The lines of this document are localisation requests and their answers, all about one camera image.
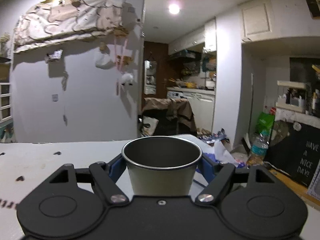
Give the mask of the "white three-drawer cabinet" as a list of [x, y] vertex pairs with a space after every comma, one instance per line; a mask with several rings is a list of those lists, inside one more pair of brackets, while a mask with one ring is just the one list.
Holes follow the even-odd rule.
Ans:
[[11, 116], [11, 84], [8, 82], [1, 82], [1, 93], [0, 93], [0, 120], [1, 125], [12, 119]]

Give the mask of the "plastic water bottle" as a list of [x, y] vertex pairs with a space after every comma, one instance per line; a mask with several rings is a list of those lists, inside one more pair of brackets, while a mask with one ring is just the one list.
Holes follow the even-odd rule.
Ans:
[[268, 150], [268, 133], [262, 131], [253, 141], [251, 153], [258, 157], [264, 157]]

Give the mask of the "dried flower vase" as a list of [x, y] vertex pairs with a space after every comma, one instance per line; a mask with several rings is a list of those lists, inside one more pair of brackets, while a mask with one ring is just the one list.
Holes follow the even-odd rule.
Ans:
[[4, 33], [0, 37], [0, 44], [1, 44], [1, 57], [7, 57], [8, 54], [8, 47], [7, 43], [10, 41], [10, 34]]

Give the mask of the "cartoon patterned cloth cover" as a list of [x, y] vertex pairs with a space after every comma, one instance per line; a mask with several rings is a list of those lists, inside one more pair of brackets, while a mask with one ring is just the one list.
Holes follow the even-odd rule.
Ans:
[[74, 40], [104, 37], [122, 28], [125, 0], [58, 0], [38, 3], [19, 17], [14, 53]]

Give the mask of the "beige metal tumbler cup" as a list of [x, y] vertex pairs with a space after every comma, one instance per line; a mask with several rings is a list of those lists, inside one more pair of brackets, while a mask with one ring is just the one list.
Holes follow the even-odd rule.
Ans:
[[202, 150], [187, 139], [155, 136], [128, 142], [121, 155], [135, 195], [178, 197], [189, 194]]

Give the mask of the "chair with brown jacket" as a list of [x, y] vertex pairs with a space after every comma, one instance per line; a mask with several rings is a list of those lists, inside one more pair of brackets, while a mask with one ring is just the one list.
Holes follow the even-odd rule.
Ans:
[[193, 110], [187, 99], [145, 98], [140, 131], [144, 136], [197, 135]]

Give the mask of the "white plush sheep toy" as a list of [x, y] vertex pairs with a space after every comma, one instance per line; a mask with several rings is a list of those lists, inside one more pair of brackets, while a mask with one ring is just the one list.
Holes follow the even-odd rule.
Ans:
[[132, 73], [125, 73], [121, 76], [120, 84], [122, 86], [132, 86], [134, 82], [134, 75]]

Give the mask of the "black nice day sign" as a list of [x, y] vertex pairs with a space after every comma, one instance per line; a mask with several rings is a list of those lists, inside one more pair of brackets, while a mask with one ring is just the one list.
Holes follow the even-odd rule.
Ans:
[[319, 129], [276, 121], [264, 162], [308, 187], [319, 163]]

